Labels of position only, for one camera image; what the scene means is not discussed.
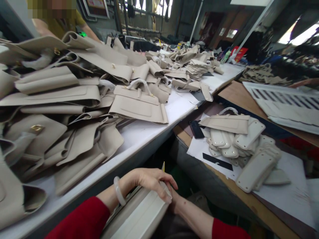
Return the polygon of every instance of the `handbag handle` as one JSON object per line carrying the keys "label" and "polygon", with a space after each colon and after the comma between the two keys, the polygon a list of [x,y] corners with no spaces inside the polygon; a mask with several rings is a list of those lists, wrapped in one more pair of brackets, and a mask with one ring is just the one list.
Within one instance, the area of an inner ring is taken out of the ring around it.
{"label": "handbag handle", "polygon": [[218,115],[222,115],[222,114],[225,113],[227,110],[231,110],[231,111],[234,112],[235,115],[238,115],[237,109],[235,109],[235,108],[233,108],[233,107],[227,107],[227,108],[223,109],[221,112],[219,112]]}
{"label": "handbag handle", "polygon": [[149,86],[147,85],[147,83],[146,83],[145,80],[136,79],[136,80],[132,81],[129,86],[126,86],[126,87],[127,87],[127,89],[129,90],[129,89],[132,89],[134,86],[136,86],[136,85],[139,84],[139,83],[143,83],[143,85],[144,85],[144,87],[145,87],[147,93],[148,93],[150,96],[153,96],[153,94],[151,93],[151,91],[150,91],[150,89],[149,89]]}

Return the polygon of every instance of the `red sleeve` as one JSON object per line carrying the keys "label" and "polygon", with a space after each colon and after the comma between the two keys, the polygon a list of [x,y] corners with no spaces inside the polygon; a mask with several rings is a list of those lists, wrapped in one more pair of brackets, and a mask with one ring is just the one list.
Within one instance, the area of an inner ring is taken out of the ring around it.
{"label": "red sleeve", "polygon": [[91,197],[71,212],[46,239],[99,239],[110,211],[97,197]]}
{"label": "red sleeve", "polygon": [[217,218],[214,218],[212,239],[226,238],[250,239],[250,235],[240,227],[227,225]]}

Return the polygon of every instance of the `workbench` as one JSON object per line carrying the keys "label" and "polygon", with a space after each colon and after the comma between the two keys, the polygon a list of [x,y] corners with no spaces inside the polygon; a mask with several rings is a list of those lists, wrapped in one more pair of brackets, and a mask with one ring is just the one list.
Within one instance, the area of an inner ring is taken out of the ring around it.
{"label": "workbench", "polygon": [[[210,85],[213,91],[215,91],[215,86],[220,89],[229,84],[244,69],[230,64],[222,65],[221,68],[225,74],[214,73],[212,79],[215,84]],[[76,207],[76,205],[73,205],[73,208],[68,208],[77,198],[84,195],[82,197],[84,200],[89,196],[94,196],[112,185],[115,176],[122,176],[130,170],[141,166],[166,141],[172,133],[173,127],[187,115],[198,109],[202,103],[201,99],[196,99],[191,93],[181,94],[172,89],[172,94],[165,105],[169,124],[161,125],[135,120],[119,129],[124,138],[124,144],[118,149],[116,154],[105,164],[95,168],[63,196],[55,195],[53,175],[31,182],[31,184],[45,189],[48,195],[47,201],[34,214],[1,230],[0,238],[25,238],[36,230],[43,228],[44,231],[47,229],[46,232],[48,233],[50,229],[45,228],[45,223],[50,220],[54,221],[53,224],[58,223],[61,218],[64,218]],[[98,188],[92,191],[91,189],[96,185],[98,185]]]}

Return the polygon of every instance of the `white table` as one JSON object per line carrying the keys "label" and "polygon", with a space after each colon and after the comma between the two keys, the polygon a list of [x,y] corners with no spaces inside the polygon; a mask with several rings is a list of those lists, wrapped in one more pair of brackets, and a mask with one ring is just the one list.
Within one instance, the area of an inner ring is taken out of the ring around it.
{"label": "white table", "polygon": [[[244,68],[242,67],[239,68],[237,66],[225,64],[222,65],[222,70],[225,74],[214,74],[214,78],[216,78],[217,82],[226,82],[238,75],[243,69]],[[166,130],[171,129],[180,120],[196,110],[197,104],[199,104],[199,101],[190,93],[183,93],[180,95],[172,90],[172,94],[165,106],[169,124],[159,125],[152,122],[136,120],[123,127],[120,130],[120,133],[124,137],[124,144],[118,149],[114,157],[98,167],[63,196],[58,197],[55,195],[53,176],[41,178],[32,182],[31,184],[37,185],[47,192],[48,198],[46,203],[34,214],[0,231],[0,238],[15,239],[29,235],[45,221],[49,220],[63,208],[68,206],[70,202],[74,201],[97,181],[101,180],[108,173],[127,161],[132,155],[148,145],[156,137]]]}

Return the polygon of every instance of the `bracelet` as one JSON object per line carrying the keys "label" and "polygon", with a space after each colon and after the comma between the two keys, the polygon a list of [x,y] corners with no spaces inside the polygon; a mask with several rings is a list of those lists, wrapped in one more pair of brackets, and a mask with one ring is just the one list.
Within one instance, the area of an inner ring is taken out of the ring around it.
{"label": "bracelet", "polygon": [[122,206],[125,206],[126,201],[125,201],[125,199],[124,199],[124,197],[122,195],[122,192],[121,192],[121,189],[120,189],[120,186],[119,186],[119,180],[120,180],[120,178],[118,176],[116,176],[114,178],[114,187],[115,187],[116,197],[119,200],[120,204]]}

